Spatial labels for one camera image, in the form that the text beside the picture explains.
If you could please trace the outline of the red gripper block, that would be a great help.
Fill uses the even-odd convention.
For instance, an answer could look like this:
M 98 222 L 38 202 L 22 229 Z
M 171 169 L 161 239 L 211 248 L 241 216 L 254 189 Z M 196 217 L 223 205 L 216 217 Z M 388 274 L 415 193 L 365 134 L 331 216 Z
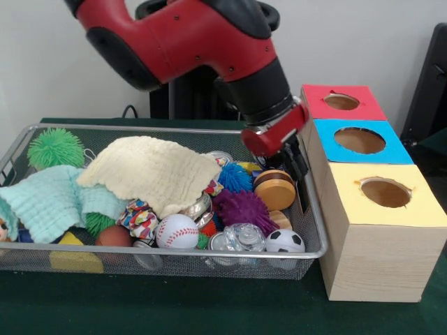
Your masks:
M 297 180 L 302 181 L 309 168 L 302 155 L 297 134 L 306 123 L 307 114 L 299 103 L 295 104 L 284 116 L 275 119 L 273 123 L 244 129 L 241 132 L 241 138 L 245 147 L 254 156 L 271 157 L 281 151 L 284 169 L 288 173 L 296 173 Z M 292 151 L 290 145 L 285 144 L 290 137 L 292 137 Z

